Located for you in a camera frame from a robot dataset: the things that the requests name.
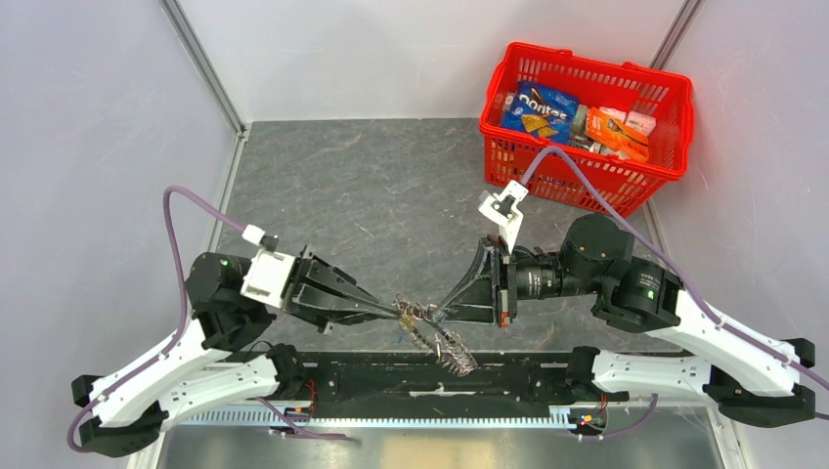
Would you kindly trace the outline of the round keyring disc with keys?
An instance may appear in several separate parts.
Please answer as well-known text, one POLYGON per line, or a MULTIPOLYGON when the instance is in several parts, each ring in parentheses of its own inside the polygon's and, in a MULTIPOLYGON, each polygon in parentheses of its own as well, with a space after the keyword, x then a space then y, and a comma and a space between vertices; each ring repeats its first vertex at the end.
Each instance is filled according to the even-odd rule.
POLYGON ((412 342, 435 362, 457 377, 468 376, 479 368, 472 352, 460 336, 431 319, 430 305, 415 303, 398 295, 393 306, 399 325, 412 342))

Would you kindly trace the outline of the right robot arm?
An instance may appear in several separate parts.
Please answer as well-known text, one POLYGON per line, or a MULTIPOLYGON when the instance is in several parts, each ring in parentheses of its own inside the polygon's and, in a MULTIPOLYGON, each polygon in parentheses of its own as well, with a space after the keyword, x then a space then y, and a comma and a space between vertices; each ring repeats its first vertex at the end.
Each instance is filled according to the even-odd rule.
POLYGON ((517 244, 521 217, 496 215, 500 232, 479 242, 463 278, 431 320, 509 325, 522 301, 591 295, 591 313, 608 326, 658 338, 681 357, 636 356, 575 348, 557 385, 569 401, 633 394, 713 403, 745 425, 776 428, 816 417, 816 398, 800 381, 814 364, 803 338, 779 341, 727 317, 711 321, 683 281, 633 255, 634 237, 601 214, 573 222, 552 252, 517 244))

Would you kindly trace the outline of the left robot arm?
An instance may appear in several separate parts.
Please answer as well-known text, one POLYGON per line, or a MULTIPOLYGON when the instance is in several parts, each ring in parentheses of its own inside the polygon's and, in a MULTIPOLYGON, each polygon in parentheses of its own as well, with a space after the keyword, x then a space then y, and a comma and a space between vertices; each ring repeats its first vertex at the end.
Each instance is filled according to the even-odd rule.
POLYGON ((215 407, 256 398, 308 402, 295 347, 255 351, 279 314, 321 333, 399 316, 309 250, 291 256, 263 248, 248 258, 205 252, 180 273, 180 287, 184 314, 169 337, 118 371, 72 381, 80 409, 67 433, 73 450, 118 458, 215 407))

